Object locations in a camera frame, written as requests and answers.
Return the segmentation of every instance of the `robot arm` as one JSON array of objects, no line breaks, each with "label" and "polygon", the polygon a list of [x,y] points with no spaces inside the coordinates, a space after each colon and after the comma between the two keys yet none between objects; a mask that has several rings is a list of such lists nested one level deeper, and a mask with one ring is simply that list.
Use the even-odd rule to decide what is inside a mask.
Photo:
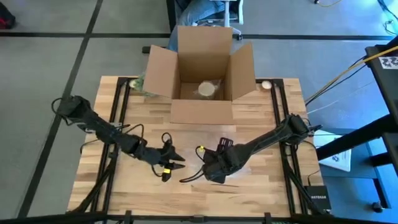
[{"label": "robot arm", "polygon": [[73,123],[80,123],[78,126],[95,131],[97,138],[106,144],[117,144],[122,152],[145,161],[150,165],[159,164],[168,169],[183,168],[183,165],[170,163],[169,160],[185,161],[183,157],[175,152],[171,138],[164,141],[162,149],[147,147],[147,141],[142,136],[126,134],[115,128],[112,124],[104,121],[96,114],[90,106],[90,102],[81,96],[70,96],[63,99],[56,112],[63,119]]},{"label": "robot arm", "polygon": [[298,144],[312,129],[307,127],[299,115],[289,115],[274,130],[246,144],[233,146],[232,140],[221,138],[216,151],[205,149],[203,174],[207,180],[223,184],[226,176],[240,170],[251,155],[277,142]]}]

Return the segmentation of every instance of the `wooden table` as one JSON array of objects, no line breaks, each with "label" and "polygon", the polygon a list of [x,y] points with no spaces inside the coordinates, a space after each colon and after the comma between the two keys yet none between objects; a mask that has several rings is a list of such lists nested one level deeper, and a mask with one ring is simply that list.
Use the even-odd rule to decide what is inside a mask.
[{"label": "wooden table", "polygon": [[[109,119],[117,79],[102,77],[99,85],[94,110],[105,120]],[[286,78],[284,83],[290,112],[307,117],[299,80]],[[187,184],[179,182],[193,175],[202,165],[194,152],[196,146],[204,145],[215,150],[220,137],[231,138],[235,144],[245,143],[275,128],[271,93],[260,90],[259,86],[257,89],[233,101],[236,122],[233,126],[171,124],[170,99],[161,96],[146,98],[132,91],[124,124],[144,124],[144,138],[153,147],[162,147],[160,137],[169,132],[177,152],[186,159],[186,168],[173,171],[172,178],[163,183],[152,173],[149,164],[121,153],[109,214],[124,215],[126,210],[132,210],[134,215],[263,217],[264,212],[270,212],[273,217],[290,217],[278,144],[253,155],[223,185],[209,182],[204,177]],[[132,133],[139,135],[140,131],[137,129]],[[93,139],[95,136],[92,134],[86,137],[86,141]],[[77,207],[94,186],[102,148],[99,141],[84,147],[69,210]],[[302,180],[306,184],[307,176],[320,169],[317,155],[314,148],[305,142],[299,145],[297,155]],[[160,167],[155,168],[159,173],[162,171]],[[320,172],[311,176],[311,183],[323,184]],[[296,211],[299,212],[298,193],[292,186]]]}]

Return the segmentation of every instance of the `white paper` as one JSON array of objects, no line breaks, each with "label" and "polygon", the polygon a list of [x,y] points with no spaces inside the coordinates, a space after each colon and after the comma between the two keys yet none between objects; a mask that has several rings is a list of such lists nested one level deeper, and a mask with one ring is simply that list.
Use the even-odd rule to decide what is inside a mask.
[{"label": "white paper", "polygon": [[[313,141],[316,147],[321,147],[340,137],[341,135],[338,134],[318,130],[315,132]],[[341,152],[326,159],[322,159],[321,161],[319,161],[319,163],[325,166],[330,166],[335,169],[349,172],[351,170],[351,149],[348,149],[345,152]]]}]

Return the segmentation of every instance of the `wheel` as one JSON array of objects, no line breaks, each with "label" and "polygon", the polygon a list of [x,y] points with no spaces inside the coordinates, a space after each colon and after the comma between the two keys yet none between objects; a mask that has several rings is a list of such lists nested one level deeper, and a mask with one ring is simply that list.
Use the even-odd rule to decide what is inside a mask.
[{"label": "wheel", "polygon": [[142,53],[143,54],[149,54],[149,52],[150,52],[150,46],[142,47]]},{"label": "wheel", "polygon": [[383,212],[383,207],[381,206],[380,202],[372,203],[372,209],[373,209],[374,212],[377,212],[377,213],[382,213]]},{"label": "wheel", "polygon": [[242,39],[243,39],[242,34],[239,34],[239,35],[236,36],[236,40],[242,40]]}]

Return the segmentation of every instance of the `open cardboard box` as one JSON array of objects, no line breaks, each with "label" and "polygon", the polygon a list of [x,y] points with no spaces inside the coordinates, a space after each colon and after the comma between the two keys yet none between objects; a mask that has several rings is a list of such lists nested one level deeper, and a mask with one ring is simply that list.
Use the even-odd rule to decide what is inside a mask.
[{"label": "open cardboard box", "polygon": [[[178,53],[150,47],[144,91],[172,99],[172,123],[234,124],[232,101],[256,90],[252,45],[234,54],[232,29],[178,27]],[[212,100],[196,100],[202,81],[221,80]]]}]

